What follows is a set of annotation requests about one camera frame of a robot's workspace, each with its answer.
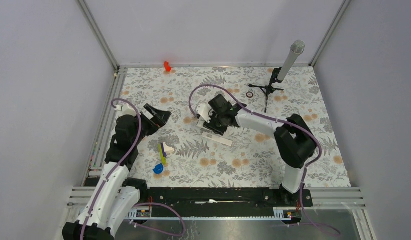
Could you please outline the white remote battery cover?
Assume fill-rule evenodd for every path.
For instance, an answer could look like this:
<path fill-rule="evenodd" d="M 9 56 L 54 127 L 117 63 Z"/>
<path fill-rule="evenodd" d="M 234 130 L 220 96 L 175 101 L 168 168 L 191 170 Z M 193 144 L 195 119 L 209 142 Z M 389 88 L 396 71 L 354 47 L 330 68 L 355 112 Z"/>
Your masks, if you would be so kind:
<path fill-rule="evenodd" d="M 214 141 L 214 142 L 217 142 L 217 143 L 229 146 L 229 147 L 231 147 L 233 144 L 233 141 L 223 138 L 219 135 L 212 134 L 212 133 L 203 132 L 201 136 L 205 139 L 208 139 L 208 140 L 211 140 L 211 141 Z"/>

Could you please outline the white remote control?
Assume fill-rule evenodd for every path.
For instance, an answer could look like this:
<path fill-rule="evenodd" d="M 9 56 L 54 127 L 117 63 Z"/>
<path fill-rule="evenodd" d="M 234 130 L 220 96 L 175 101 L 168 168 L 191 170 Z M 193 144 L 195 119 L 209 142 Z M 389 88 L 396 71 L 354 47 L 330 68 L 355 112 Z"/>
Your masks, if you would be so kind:
<path fill-rule="evenodd" d="M 198 128 L 201 128 L 201 129 L 206 130 L 207 128 L 204 127 L 204 123 L 206 123 L 204 120 L 199 120 L 199 121 L 197 122 L 196 126 L 197 126 Z"/>

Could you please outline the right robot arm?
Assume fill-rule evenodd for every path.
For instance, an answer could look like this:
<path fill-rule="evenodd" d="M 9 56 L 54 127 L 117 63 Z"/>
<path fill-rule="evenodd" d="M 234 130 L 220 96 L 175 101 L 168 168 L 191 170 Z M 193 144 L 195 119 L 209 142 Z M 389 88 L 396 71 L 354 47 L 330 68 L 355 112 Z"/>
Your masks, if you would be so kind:
<path fill-rule="evenodd" d="M 278 119 L 249 110 L 244 103 L 231 104 L 222 94 L 199 104 L 194 113 L 203 120 L 207 130 L 220 136 L 233 127 L 254 130 L 275 139 L 279 155 L 286 164 L 280 199 L 287 206 L 300 200 L 306 161 L 318 148 L 316 138 L 301 116 L 293 114 L 287 119 Z"/>

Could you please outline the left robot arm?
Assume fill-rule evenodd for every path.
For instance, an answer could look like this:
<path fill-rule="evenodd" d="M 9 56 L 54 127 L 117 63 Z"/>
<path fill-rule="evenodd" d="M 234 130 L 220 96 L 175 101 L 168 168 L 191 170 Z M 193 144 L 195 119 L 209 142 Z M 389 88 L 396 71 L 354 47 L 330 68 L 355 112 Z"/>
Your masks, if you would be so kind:
<path fill-rule="evenodd" d="M 130 103 L 122 107 L 97 186 L 77 219 L 65 223 L 63 239 L 113 240 L 132 207 L 148 201 L 146 181 L 130 178 L 129 173 L 139 155 L 138 145 L 163 128 L 172 114 L 149 104 L 144 108 L 147 115 Z"/>

